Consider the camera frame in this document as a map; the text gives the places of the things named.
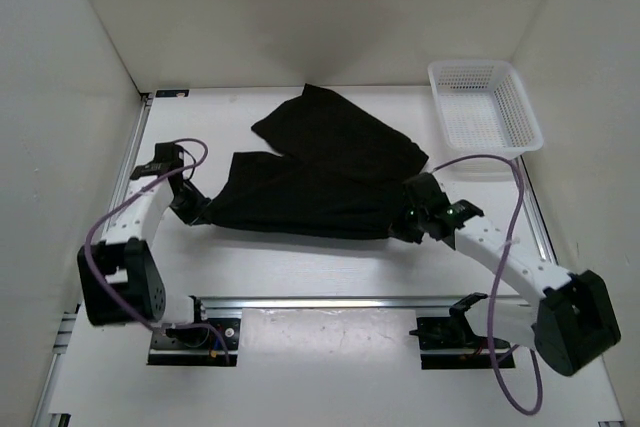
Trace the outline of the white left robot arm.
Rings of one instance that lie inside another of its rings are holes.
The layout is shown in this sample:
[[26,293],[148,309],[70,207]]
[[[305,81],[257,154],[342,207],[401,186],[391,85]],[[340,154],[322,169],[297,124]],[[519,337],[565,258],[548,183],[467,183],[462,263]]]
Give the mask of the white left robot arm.
[[155,332],[175,329],[188,347],[206,342],[210,324],[201,300],[167,292],[151,246],[168,210],[187,226],[208,223],[211,200],[191,181],[207,155],[194,138],[156,144],[152,160],[130,174],[122,203],[90,228],[77,263],[92,325],[137,322]]

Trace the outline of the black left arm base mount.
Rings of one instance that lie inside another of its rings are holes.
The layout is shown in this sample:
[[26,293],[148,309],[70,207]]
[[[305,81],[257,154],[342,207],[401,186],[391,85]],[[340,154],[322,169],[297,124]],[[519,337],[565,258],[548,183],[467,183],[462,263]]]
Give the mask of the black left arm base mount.
[[219,338],[209,329],[171,331],[168,336],[153,334],[147,364],[171,367],[235,367],[241,339],[240,310],[207,312],[209,324],[222,336],[228,354]]

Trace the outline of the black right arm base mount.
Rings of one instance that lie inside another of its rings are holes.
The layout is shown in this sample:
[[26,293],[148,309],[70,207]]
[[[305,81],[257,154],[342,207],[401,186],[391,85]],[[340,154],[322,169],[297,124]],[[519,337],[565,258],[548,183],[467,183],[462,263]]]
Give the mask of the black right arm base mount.
[[418,339],[421,369],[491,370],[488,343],[470,327],[466,313],[481,301],[484,293],[472,293],[448,308],[444,316],[419,315],[409,334]]

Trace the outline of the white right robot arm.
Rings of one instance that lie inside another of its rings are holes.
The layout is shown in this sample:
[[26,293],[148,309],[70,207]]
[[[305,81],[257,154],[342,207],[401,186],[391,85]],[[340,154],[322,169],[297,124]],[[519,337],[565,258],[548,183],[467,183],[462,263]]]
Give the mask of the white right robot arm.
[[505,234],[472,203],[449,201],[443,193],[406,192],[394,223],[396,235],[429,235],[494,273],[527,302],[496,303],[473,293],[449,309],[434,327],[412,335],[435,348],[470,347],[482,337],[519,344],[536,352],[555,372],[570,377],[618,344],[621,332],[604,280],[586,270],[575,274],[510,244]]

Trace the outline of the black shorts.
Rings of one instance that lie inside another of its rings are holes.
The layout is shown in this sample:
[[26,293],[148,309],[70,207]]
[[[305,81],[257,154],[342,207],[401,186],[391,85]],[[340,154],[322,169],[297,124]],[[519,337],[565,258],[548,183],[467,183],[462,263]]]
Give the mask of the black shorts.
[[206,210],[216,226],[389,238],[407,210],[404,181],[428,161],[405,134],[311,84],[251,129],[271,149],[234,153],[228,180]]

